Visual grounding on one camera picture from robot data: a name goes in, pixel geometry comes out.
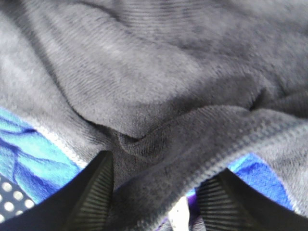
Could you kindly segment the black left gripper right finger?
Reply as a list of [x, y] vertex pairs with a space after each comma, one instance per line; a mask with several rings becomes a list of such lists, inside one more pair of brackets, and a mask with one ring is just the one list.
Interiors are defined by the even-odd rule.
[[196, 189], [208, 231], [307, 231], [308, 219], [262, 195], [225, 169]]

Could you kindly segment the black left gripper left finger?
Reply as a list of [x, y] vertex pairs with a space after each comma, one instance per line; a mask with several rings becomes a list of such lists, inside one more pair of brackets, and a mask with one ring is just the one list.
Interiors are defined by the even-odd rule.
[[101, 151], [69, 183], [26, 212], [3, 222], [2, 231], [102, 231], [114, 189], [111, 151]]

